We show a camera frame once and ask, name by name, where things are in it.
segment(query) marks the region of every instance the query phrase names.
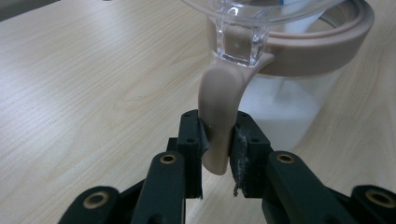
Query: black plastic part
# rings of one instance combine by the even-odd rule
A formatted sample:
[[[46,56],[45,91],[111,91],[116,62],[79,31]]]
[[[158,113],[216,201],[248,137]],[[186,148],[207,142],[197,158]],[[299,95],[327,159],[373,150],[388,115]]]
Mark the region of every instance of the black plastic part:
[[[58,0],[1,0],[0,21],[18,16],[24,12],[46,6]]]
[[[359,223],[396,223],[396,194],[376,186],[357,186],[352,191],[350,213]]]
[[[175,139],[170,139],[168,147],[175,148]],[[202,198],[202,155],[208,149],[205,131],[198,119],[198,110],[184,113],[180,119],[176,151],[186,161],[186,198]]]
[[[81,193],[59,221],[60,224],[118,223],[120,195],[111,187],[95,187]]]
[[[288,214],[286,214],[283,207],[279,208],[266,199],[262,199],[262,212],[265,214],[267,224],[290,223]]]
[[[273,152],[266,173],[292,223],[357,223],[296,155]]]
[[[332,194],[332,196],[334,196],[334,198],[337,199],[337,201],[341,205],[343,205],[346,208],[346,210],[348,210],[348,207],[350,205],[350,198],[338,191],[333,190],[333,189],[330,189],[330,188],[327,188],[327,189]]]
[[[144,183],[145,180],[142,180],[120,194],[120,211],[118,212],[120,223],[131,222],[132,215],[134,214],[134,208],[137,204],[137,200],[139,199]]]
[[[241,189],[246,198],[262,198],[265,187],[265,163],[273,152],[268,138],[253,118],[238,112],[234,127],[230,165],[235,180],[234,195]]]
[[[173,151],[154,157],[134,209],[132,224],[184,223],[184,158]]]

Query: wood grain surface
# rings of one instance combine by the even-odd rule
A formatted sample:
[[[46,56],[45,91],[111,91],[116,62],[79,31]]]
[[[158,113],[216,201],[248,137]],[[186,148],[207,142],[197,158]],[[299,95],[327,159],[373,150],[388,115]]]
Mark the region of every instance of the wood grain surface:
[[[396,191],[396,3],[293,150],[327,186]],[[205,16],[180,1],[63,0],[0,22],[0,223],[56,223],[85,189],[123,191],[197,108]],[[187,223],[265,223],[204,171]]]

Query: transparent plastic rim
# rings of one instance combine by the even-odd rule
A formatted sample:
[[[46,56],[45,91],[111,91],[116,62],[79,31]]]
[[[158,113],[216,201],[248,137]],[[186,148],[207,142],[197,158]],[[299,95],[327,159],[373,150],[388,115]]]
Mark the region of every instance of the transparent plastic rim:
[[[276,57],[260,74],[306,77],[344,66],[355,57],[375,15],[366,2],[347,0],[327,9],[318,19],[332,29],[303,34],[270,31],[264,52]],[[209,47],[216,52],[215,20],[208,19],[206,25]]]
[[[223,21],[277,24],[297,21],[345,0],[182,0],[209,17]]]

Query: beige plastic handle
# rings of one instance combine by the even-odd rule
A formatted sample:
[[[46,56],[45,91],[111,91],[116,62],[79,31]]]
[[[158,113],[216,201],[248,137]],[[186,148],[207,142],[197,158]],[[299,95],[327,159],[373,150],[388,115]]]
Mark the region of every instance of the beige plastic handle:
[[[226,172],[242,95],[253,76],[273,60],[274,55],[264,53],[256,66],[248,67],[213,56],[204,72],[198,95],[198,113],[209,142],[209,150],[202,163],[211,173],[223,175]]]

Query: screw hole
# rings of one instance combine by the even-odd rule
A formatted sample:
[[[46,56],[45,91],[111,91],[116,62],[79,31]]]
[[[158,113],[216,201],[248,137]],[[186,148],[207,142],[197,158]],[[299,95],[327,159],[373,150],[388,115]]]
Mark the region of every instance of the screw hole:
[[[174,163],[176,160],[177,160],[176,156],[174,156],[174,155],[164,155],[160,158],[160,161],[163,164],[171,164],[171,163]]]
[[[84,200],[84,207],[87,209],[94,209],[102,206],[108,201],[108,193],[105,191],[98,191],[92,193]]]
[[[282,154],[278,154],[276,156],[276,158],[284,163],[294,163],[294,158],[288,154],[282,153]]]
[[[379,206],[386,207],[386,208],[394,208],[396,207],[396,202],[393,198],[391,198],[387,193],[375,190],[375,189],[368,189],[365,192],[366,198]]]

